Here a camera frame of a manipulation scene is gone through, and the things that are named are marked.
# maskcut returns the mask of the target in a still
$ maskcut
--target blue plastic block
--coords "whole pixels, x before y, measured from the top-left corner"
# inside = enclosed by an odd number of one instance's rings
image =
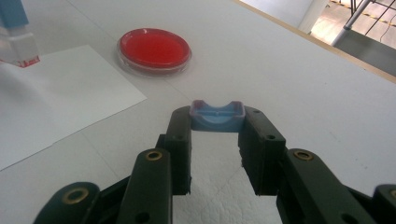
[[[6,29],[29,23],[21,0],[0,0],[0,26]]]
[[[214,107],[202,100],[190,107],[191,129],[195,131],[238,133],[245,120],[245,107],[241,102]]]

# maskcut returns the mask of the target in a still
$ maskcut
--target red petri dish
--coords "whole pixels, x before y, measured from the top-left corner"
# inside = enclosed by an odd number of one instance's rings
[[[191,50],[178,35],[142,28],[122,36],[119,56],[124,65],[144,75],[168,75],[185,69]]]

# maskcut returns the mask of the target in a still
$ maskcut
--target petri dish lid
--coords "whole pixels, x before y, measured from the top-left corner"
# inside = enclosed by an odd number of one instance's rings
[[[184,70],[191,58],[191,50],[178,35],[160,29],[142,28],[122,36],[119,55],[129,68],[158,75]]]

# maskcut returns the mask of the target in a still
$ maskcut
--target white table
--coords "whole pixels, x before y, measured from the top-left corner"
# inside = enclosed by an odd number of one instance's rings
[[[42,54],[90,45],[148,99],[0,172],[0,222],[31,223],[58,189],[104,189],[155,146],[173,110],[204,99],[262,110],[288,140],[318,154],[346,185],[371,195],[396,182],[396,86],[233,1],[25,0]],[[190,67],[166,79],[122,71],[127,31],[161,28],[191,46]],[[191,195],[174,197],[174,223],[279,223],[275,198],[256,197],[236,134],[193,133]]]

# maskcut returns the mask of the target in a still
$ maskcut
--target brass screw insert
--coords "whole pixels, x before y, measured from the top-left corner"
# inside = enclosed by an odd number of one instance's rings
[[[62,202],[65,204],[79,203],[88,196],[89,192],[85,188],[70,189],[62,197]]]
[[[393,197],[394,199],[396,199],[396,189],[391,190],[391,191],[390,191],[390,195],[392,195],[392,197]]]
[[[157,161],[159,160],[163,154],[159,151],[150,151],[148,154],[146,154],[146,160],[148,161]]]
[[[304,150],[295,151],[294,156],[302,161],[312,161],[314,159],[314,156],[310,152]]]

